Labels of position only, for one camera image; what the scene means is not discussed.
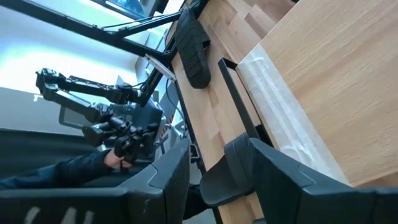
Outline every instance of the white wall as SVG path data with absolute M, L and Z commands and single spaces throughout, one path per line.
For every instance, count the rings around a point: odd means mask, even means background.
M 130 21 L 88 0 L 36 0 L 36 2 L 99 26 Z M 66 76 L 75 75 L 110 85 L 116 83 L 118 75 L 131 84 L 136 83 L 134 73 L 136 55 L 4 7 L 0 7 L 0 21 L 0 87 L 39 93 L 35 87 L 34 72 L 43 67 L 58 70 Z M 146 36 L 147 34 L 139 34 L 131 38 L 143 43 Z M 26 108 L 21 104 L 22 101 L 16 99 L 17 95 L 10 94 L 13 92 L 9 91 L 6 96 L 2 91 L 0 128 L 68 133 L 65 127 L 58 124 L 56 119 L 58 115 L 53 114 L 54 106 L 58 108 L 58 105 L 41 99 L 37 101 L 40 102 L 36 104 L 37 106 L 33 104 Z M 24 128 L 22 124 L 29 122 L 31 124 Z

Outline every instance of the clear plastic sheet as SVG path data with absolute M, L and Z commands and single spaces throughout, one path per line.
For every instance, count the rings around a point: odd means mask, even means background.
M 260 44 L 238 65 L 238 72 L 262 122 L 271 132 L 269 134 L 275 147 L 306 166 L 349 185 L 333 155 Z

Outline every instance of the wooden tabletop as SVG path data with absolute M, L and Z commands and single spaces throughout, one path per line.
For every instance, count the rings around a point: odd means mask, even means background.
M 240 62 L 293 5 L 288 0 L 210 0 L 198 19 L 211 40 L 205 51 L 211 83 L 203 90 L 190 86 L 180 56 L 175 56 L 173 69 L 206 169 L 223 156 L 226 143 L 245 131 L 218 61 L 224 57 Z M 230 73 L 252 120 L 260 124 L 238 75 L 233 70 Z M 251 224 L 263 217 L 256 194 L 220 206 L 219 211 L 224 224 Z
M 377 179 L 397 185 L 397 37 L 395 0 L 301 0 L 238 68 L 264 124 L 271 121 L 265 86 L 276 80 L 273 63 L 287 87 L 275 93 L 282 101 L 281 92 L 292 93 L 300 108 L 291 117 L 303 110 L 352 186 Z M 290 134 L 306 133 L 291 117 L 284 117 Z M 296 149 L 317 153 L 295 140 Z

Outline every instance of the person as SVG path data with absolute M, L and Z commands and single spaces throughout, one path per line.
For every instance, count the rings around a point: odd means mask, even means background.
M 115 155 L 114 149 L 97 151 L 33 170 L 24 175 L 1 179 L 0 190 L 81 187 L 87 182 L 112 173 L 120 166 L 131 167 L 131 164 L 123 159 Z M 191 185 L 183 219 L 189 219 L 207 208 L 209 207 L 203 201 L 198 186 Z

